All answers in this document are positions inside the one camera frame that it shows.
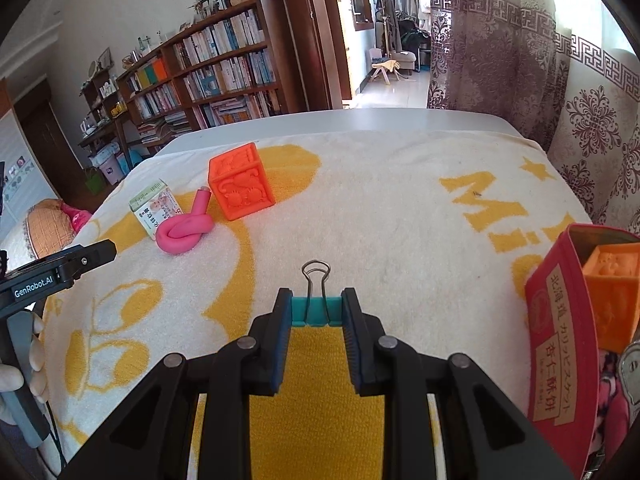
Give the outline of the white gloved left hand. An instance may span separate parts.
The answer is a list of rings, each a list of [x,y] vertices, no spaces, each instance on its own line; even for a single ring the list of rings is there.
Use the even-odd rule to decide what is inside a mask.
[[[42,318],[32,314],[32,340],[29,346],[29,366],[32,370],[32,378],[29,379],[30,393],[40,404],[49,401],[49,387],[46,373],[46,352],[39,335],[44,329]],[[15,366],[1,363],[1,392],[12,392],[25,385],[25,377],[22,371]]]

